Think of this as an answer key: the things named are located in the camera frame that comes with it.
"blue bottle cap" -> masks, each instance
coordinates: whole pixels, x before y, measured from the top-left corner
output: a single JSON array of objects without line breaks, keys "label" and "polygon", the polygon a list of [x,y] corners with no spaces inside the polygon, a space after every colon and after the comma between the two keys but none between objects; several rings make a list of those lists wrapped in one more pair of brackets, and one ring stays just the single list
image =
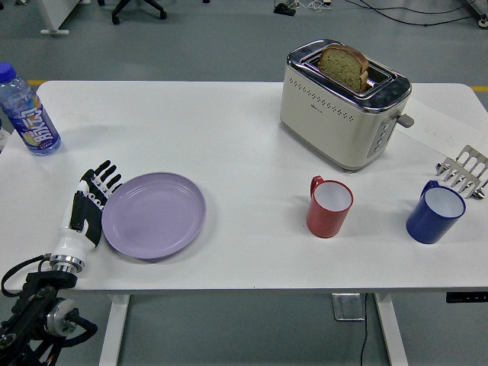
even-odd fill
[{"label": "blue bottle cap", "polygon": [[0,82],[10,82],[17,73],[10,63],[0,63]]}]

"bread slice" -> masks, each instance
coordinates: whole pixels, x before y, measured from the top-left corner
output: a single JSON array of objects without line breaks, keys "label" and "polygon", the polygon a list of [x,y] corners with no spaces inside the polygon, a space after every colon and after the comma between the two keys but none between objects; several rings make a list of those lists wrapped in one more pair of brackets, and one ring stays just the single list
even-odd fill
[{"label": "bread slice", "polygon": [[319,70],[357,93],[365,92],[368,84],[368,59],[352,47],[331,44],[320,54]]}]

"floor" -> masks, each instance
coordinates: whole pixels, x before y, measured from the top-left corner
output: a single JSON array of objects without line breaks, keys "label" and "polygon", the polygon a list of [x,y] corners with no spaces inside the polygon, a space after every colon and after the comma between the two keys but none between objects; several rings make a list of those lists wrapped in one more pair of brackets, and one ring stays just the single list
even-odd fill
[{"label": "floor", "polygon": [[[163,21],[138,1],[120,13],[117,26],[110,14],[116,1],[107,0],[104,7],[92,1],[66,19],[61,28],[70,31],[68,36],[40,34],[44,24],[37,2],[3,3],[0,60],[11,62],[34,86],[54,79],[281,82],[290,51],[329,38],[361,50],[411,82],[476,87],[488,109],[488,30],[478,26],[464,0],[367,1],[404,7],[381,11],[398,21],[344,0],[332,0],[331,9],[323,11],[308,9],[308,1],[302,1],[305,6],[294,17],[273,14],[273,0],[161,0],[168,13]],[[458,7],[444,14],[405,9]],[[465,19],[449,22],[458,18]],[[0,118],[11,130],[1,113]],[[98,364],[110,300],[69,291],[63,296],[73,298],[99,332],[63,351],[58,364]],[[372,300],[364,364],[388,364]],[[488,305],[446,304],[443,293],[394,294],[393,302],[410,365],[486,364]],[[12,305],[0,298],[2,320]],[[364,323],[336,322],[328,296],[252,291],[144,295],[131,300],[119,364],[360,364],[363,340]]]}]

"cream toaster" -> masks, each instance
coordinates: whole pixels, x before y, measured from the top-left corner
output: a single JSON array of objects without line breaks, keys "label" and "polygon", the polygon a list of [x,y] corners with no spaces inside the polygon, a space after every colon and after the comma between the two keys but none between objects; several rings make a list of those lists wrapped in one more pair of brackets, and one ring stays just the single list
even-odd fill
[{"label": "cream toaster", "polygon": [[317,40],[287,57],[280,119],[302,140],[345,170],[358,170],[387,147],[396,124],[411,127],[402,114],[412,86],[408,79],[368,59],[368,90],[357,93],[322,74],[324,48]]}]

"toaster lever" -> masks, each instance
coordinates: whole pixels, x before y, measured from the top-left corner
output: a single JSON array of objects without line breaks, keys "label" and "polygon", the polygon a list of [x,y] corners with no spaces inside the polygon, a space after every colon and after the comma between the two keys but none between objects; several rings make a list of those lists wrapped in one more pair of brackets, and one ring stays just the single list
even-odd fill
[{"label": "toaster lever", "polygon": [[413,118],[411,118],[408,114],[402,114],[396,119],[396,122],[405,128],[413,126]]}]

